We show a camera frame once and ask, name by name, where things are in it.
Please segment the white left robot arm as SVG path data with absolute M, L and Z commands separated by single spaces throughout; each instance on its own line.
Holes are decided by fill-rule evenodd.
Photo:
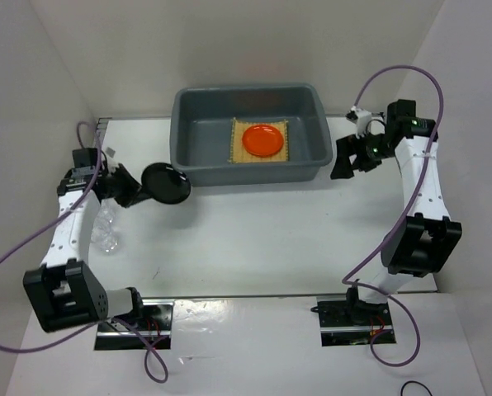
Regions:
M 23 286 L 45 332 L 114 318 L 127 329 L 141 327 L 146 309 L 134 287 L 106 290 L 88 264 L 94 221 L 104 200 L 128 208 L 149 198 L 122 164 L 110 165 L 94 148 L 73 151 L 73 168 L 57 187 L 64 219 L 36 270 Z

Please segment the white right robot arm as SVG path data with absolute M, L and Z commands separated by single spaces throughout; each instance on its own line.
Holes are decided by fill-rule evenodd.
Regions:
M 399 226 L 384 237 L 378 274 L 367 287 L 358 282 L 346 293 L 344 317 L 361 324 L 414 278 L 440 272 L 462 236 L 462 226 L 452 220 L 442 197 L 437 123 L 417 117 L 415 101 L 389 104 L 380 134 L 371 132 L 374 118 L 370 111 L 352 106 L 346 117 L 357 131 L 337 140 L 331 179 L 349 179 L 355 172 L 369 172 L 383 160 L 394 158 L 406 211 Z

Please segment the woven bamboo mat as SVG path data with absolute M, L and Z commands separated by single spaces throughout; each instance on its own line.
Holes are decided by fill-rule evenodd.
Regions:
M 248 153 L 242 145 L 242 136 L 244 131 L 252 125 L 267 124 L 278 128 L 284 137 L 284 145 L 282 150 L 271 157 L 260 158 Z M 230 153 L 229 161 L 233 164 L 240 163 L 277 163 L 287 162 L 289 160 L 289 143 L 288 143 L 288 120 L 279 121 L 245 121 L 233 118 L 231 138 L 230 138 Z

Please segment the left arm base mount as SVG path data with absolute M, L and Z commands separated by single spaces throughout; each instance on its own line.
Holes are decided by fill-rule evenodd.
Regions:
M 147 342 L 157 350 L 171 348 L 173 326 L 172 299 L 143 299 L 143 316 L 128 319 L 127 323 L 135 328 Z M 144 343 L 122 324 L 109 319 L 97 326 L 95 351 L 143 350 Z

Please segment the black round plate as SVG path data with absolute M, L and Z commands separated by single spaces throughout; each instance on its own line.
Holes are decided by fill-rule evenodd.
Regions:
M 141 175 L 141 184 L 146 193 L 165 205 L 177 205 L 191 194 L 187 176 L 169 163 L 152 163 Z

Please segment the orange round plate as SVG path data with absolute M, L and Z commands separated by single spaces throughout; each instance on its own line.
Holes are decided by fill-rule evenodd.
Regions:
M 248 153 L 260 158 L 278 154 L 285 143 L 282 132 L 267 124 L 249 126 L 244 131 L 241 141 Z

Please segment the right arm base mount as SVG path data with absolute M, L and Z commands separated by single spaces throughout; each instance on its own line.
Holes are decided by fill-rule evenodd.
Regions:
M 318 317 L 322 347 L 368 346 L 375 335 L 375 344 L 396 343 L 388 304 L 361 318 L 351 318 L 344 297 L 320 296 L 310 312 Z

